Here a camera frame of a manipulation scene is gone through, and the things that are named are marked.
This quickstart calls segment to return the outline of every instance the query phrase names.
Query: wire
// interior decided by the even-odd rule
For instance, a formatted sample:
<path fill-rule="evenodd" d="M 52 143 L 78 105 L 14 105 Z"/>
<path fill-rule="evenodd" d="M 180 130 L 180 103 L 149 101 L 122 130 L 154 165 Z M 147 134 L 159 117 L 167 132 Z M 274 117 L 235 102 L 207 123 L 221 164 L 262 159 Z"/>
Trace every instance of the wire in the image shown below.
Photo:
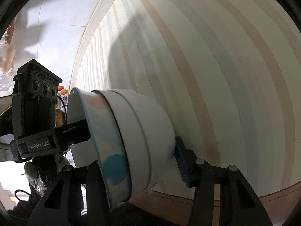
<path fill-rule="evenodd" d="M 15 191 L 15 197 L 16 197 L 18 200 L 20 200 L 20 201 L 22 201 L 22 200 L 17 196 L 17 193 L 18 193 L 18 192 L 23 192 L 23 193 L 25 193 L 25 194 L 31 196 L 31 194 L 29 194 L 28 192 L 26 192 L 26 191 L 24 191 L 24 190 L 22 190 L 22 189 L 17 189 L 17 190 Z"/>
<path fill-rule="evenodd" d="M 66 111 L 66 107 L 65 107 L 64 101 L 62 100 L 61 96 L 58 95 L 58 98 L 61 100 L 61 102 L 62 102 L 62 104 L 63 104 L 63 107 L 64 107 L 64 111 L 65 111 L 65 120 L 64 120 L 63 125 L 65 125 L 66 122 L 67 122 L 67 111 Z"/>

